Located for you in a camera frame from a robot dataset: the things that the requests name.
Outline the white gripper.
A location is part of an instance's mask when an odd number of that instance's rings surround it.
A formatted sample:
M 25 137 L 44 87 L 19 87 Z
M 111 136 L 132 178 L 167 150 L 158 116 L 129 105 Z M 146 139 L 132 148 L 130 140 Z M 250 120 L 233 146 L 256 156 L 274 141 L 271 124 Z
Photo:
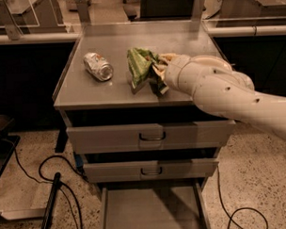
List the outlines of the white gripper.
M 161 54 L 158 59 L 168 65 L 153 64 L 155 74 L 169 88 L 191 95 L 199 76 L 198 64 L 191 57 L 176 53 Z

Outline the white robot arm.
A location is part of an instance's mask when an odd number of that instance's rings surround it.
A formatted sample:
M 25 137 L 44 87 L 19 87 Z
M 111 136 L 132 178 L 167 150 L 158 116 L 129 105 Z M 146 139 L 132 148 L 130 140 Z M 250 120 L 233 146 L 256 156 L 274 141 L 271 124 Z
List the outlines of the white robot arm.
M 256 91 L 252 80 L 223 58 L 170 54 L 153 69 L 169 88 L 190 95 L 203 112 L 286 140 L 286 97 Z

